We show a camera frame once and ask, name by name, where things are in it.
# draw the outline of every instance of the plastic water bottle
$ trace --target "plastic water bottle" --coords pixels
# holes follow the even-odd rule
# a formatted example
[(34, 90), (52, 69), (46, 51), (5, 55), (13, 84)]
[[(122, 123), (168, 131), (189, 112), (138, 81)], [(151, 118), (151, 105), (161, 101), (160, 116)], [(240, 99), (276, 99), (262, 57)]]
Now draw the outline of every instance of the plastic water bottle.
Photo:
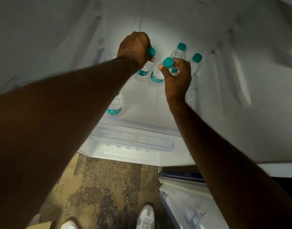
[(111, 115), (119, 114), (123, 106), (123, 101), (124, 101), (123, 95), (120, 92), (118, 92), (117, 96), (114, 98), (114, 100), (108, 107), (107, 112)]
[[(186, 45), (184, 43), (179, 43), (178, 48), (175, 49), (171, 53), (170, 57), (178, 58), (178, 59), (185, 59), (185, 49), (186, 49)], [(174, 67), (172, 67), (171, 73), (175, 73), (177, 71), (178, 71), (178, 69), (175, 69)]]
[(201, 54), (195, 54), (190, 62), (190, 74), (193, 76), (197, 74), (200, 69), (200, 61), (202, 60)]
[[(155, 49), (153, 47), (148, 47), (147, 51), (149, 54), (151, 54), (152, 56), (155, 55)], [(154, 63), (148, 61), (144, 67), (142, 69), (140, 69), (135, 75), (134, 77), (138, 80), (138, 81), (142, 81), (144, 79), (146, 79), (147, 74), (149, 73), (150, 70), (153, 69)]]
[(167, 67), (169, 71), (171, 71), (171, 67), (174, 64), (174, 61), (171, 57), (167, 57), (164, 61), (159, 62), (155, 68), (153, 69), (153, 72), (151, 73), (150, 76), (150, 84), (160, 84), (161, 82), (164, 81), (164, 75), (159, 69), (159, 65), (162, 64), (163, 66)]

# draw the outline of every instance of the floor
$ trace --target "floor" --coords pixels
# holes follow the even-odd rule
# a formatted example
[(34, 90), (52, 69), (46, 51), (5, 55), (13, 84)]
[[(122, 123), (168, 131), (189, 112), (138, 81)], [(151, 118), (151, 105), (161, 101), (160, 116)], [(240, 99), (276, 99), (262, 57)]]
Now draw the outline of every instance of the floor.
[(156, 228), (174, 228), (160, 201), (158, 168), (75, 154), (41, 207), (40, 222), (74, 217), (81, 228), (136, 228), (146, 202), (156, 210)]

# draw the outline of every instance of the teal bottle cap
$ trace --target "teal bottle cap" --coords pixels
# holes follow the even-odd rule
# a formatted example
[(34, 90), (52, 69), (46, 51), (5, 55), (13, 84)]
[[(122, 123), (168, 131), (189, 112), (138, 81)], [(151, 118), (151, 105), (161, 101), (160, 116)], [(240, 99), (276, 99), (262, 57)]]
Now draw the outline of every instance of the teal bottle cap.
[(201, 54), (195, 54), (194, 56), (193, 56), (193, 61), (194, 62), (200, 62), (202, 60), (202, 55)]
[(163, 61), (163, 66), (167, 67), (168, 69), (171, 68), (174, 64), (174, 61), (171, 57), (167, 57), (164, 61)]
[(153, 47), (147, 47), (147, 52), (148, 52), (149, 54), (151, 54), (152, 56), (155, 55), (155, 49), (154, 49)]
[(184, 43), (179, 43), (178, 49), (184, 51), (186, 49), (186, 45)]

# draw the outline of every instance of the shoe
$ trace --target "shoe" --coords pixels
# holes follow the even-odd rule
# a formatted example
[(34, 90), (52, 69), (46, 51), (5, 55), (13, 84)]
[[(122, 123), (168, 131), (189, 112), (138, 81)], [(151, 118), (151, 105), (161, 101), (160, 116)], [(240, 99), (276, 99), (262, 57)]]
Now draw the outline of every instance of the shoe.
[(136, 229), (154, 229), (155, 228), (155, 210), (149, 204), (144, 205), (137, 219)]
[(79, 229), (79, 227), (74, 221), (68, 220), (62, 224), (61, 229)]

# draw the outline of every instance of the transparent drawer lid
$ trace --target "transparent drawer lid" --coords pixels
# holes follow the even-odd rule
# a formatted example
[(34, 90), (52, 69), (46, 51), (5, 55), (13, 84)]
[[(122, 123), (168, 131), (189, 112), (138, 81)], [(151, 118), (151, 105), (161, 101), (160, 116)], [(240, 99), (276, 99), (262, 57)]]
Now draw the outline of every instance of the transparent drawer lid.
[(129, 148), (162, 151), (171, 151), (174, 148), (173, 136), (118, 125), (98, 124), (91, 133), (91, 138)]

